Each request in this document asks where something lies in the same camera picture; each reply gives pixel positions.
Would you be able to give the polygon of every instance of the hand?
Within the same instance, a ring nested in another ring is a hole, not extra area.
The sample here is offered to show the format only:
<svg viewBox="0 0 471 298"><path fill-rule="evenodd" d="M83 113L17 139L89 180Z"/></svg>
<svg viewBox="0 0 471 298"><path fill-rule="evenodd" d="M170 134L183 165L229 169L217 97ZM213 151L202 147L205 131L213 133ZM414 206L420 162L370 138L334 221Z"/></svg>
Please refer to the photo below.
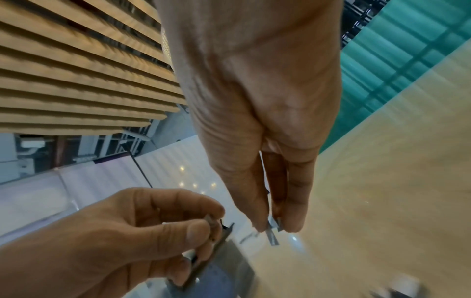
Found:
<svg viewBox="0 0 471 298"><path fill-rule="evenodd" d="M188 190L126 189L0 248L0 297L120 298L153 277L182 285L181 253L212 253L215 200Z"/></svg>
<svg viewBox="0 0 471 298"><path fill-rule="evenodd" d="M266 228L263 164L273 216L301 230L340 103L342 1L156 3L196 131L235 204Z"/></svg>

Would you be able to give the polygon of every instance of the left hand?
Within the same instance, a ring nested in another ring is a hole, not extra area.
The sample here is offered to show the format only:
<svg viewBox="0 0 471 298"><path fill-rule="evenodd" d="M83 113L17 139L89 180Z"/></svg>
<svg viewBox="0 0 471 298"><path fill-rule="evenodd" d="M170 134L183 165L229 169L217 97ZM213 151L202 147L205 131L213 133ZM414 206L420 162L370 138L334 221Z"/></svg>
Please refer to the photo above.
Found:
<svg viewBox="0 0 471 298"><path fill-rule="evenodd" d="M224 207L188 190L120 191L0 247L0 297L120 298L153 277L182 285L182 253L206 260L221 237L206 214L219 220Z"/></svg>

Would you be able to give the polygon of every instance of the right hand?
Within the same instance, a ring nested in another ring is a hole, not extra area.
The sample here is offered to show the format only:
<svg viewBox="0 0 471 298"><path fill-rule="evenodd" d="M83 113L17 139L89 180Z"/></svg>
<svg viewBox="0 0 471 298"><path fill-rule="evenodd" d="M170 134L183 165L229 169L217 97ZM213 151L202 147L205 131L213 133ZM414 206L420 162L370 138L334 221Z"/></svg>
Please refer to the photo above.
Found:
<svg viewBox="0 0 471 298"><path fill-rule="evenodd" d="M257 230L301 230L340 103L341 0L157 0L209 162Z"/></svg>

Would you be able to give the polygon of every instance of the wooden slat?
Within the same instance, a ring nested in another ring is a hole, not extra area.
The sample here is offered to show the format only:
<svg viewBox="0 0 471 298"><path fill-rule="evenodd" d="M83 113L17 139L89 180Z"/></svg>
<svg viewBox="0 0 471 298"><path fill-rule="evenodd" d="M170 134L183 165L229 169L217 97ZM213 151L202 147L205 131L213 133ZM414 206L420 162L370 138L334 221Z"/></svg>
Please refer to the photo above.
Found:
<svg viewBox="0 0 471 298"><path fill-rule="evenodd" d="M36 111L19 108L2 108L0 110L0 119L2 123L29 123L54 125L145 127L150 124L150 122L145 119L137 120L134 118L93 116L77 113Z"/></svg>
<svg viewBox="0 0 471 298"><path fill-rule="evenodd" d="M144 12L149 17L153 18L156 22L162 23L157 10L144 0L128 0L128 2L142 10L142 12Z"/></svg>
<svg viewBox="0 0 471 298"><path fill-rule="evenodd" d="M120 9L108 0L84 0L88 4L101 10L105 14L113 17L114 19L122 22L123 24L133 28L137 32L149 37L150 39L161 43L162 37L157 29L150 27L146 23L136 19L133 15Z"/></svg>
<svg viewBox="0 0 471 298"><path fill-rule="evenodd" d="M158 111L178 112L179 109L175 104L167 102L151 102L145 99L118 97L105 93L97 93L81 89L80 85L70 86L71 84L61 84L57 82L55 84L45 84L42 82L34 81L31 79L21 79L14 77L7 77L4 74L0 74L0 88L17 91L34 92L43 95L60 96L70 99L79 99L84 101L91 101L92 103L84 102L84 104L97 105L96 103L102 104L113 104L121 105L122 109L131 110L143 110L146 109L148 114L155 113Z"/></svg>
<svg viewBox="0 0 471 298"><path fill-rule="evenodd" d="M56 43L50 39L0 24L0 46L24 53L37 55L54 61L70 64L87 70L96 71L109 76L117 77L127 81L143 84L165 91L183 94L178 86L152 79L129 70L116 67L107 63L107 59L96 59L86 52L67 48L63 44Z"/></svg>
<svg viewBox="0 0 471 298"><path fill-rule="evenodd" d="M0 107L157 120L162 120L167 117L165 113L161 111L142 112L132 108L121 109L119 106L109 104L90 105L82 100L71 100L67 98L29 94L26 92L16 92L12 94L2 92L0 94Z"/></svg>
<svg viewBox="0 0 471 298"><path fill-rule="evenodd" d="M89 74L80 73L75 69L71 71L66 69L63 65L64 64L59 65L57 63L53 63L52 61L45 59L41 60L40 58L35 58L32 56L27 58L26 56L25 58L20 58L20 55L16 53L6 53L6 51L3 51L3 53L0 52L0 69L133 94L150 99L158 99L178 104L186 103L185 99L177 97L177 95L164 94L150 89L137 88L126 84L117 83L112 80L104 80Z"/></svg>
<svg viewBox="0 0 471 298"><path fill-rule="evenodd" d="M0 21L157 77L177 82L170 70L109 46L78 31L0 0Z"/></svg>
<svg viewBox="0 0 471 298"><path fill-rule="evenodd" d="M0 122L0 133L32 135L112 135L122 131L123 129L121 127L113 126L17 124Z"/></svg>
<svg viewBox="0 0 471 298"><path fill-rule="evenodd" d="M66 19L116 40L130 48L147 54L157 60L164 61L163 52L142 40L122 31L100 19L91 12L73 4L68 0L28 0Z"/></svg>

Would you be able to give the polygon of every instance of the teal surface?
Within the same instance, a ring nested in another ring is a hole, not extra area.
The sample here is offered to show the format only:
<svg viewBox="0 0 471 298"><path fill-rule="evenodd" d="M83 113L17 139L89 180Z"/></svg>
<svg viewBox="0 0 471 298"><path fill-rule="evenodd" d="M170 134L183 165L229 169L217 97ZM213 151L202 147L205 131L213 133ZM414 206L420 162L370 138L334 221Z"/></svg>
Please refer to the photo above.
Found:
<svg viewBox="0 0 471 298"><path fill-rule="evenodd" d="M471 38L471 0L391 0L341 53L340 111L322 150Z"/></svg>

